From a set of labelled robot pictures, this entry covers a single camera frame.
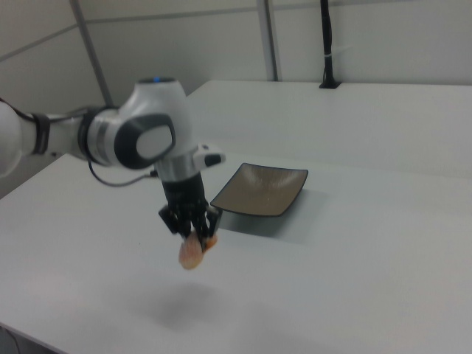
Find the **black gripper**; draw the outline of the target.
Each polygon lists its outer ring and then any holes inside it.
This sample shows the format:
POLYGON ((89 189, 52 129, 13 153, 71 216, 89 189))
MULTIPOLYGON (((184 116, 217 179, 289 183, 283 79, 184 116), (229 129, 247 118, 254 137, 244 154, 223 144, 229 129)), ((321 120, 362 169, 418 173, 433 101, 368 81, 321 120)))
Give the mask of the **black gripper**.
POLYGON ((163 181, 167 206, 159 210, 159 216, 173 235, 188 237, 191 221, 202 221, 203 239, 215 235, 221 222, 222 210, 207 206, 204 184, 200 173, 182 181, 163 181))

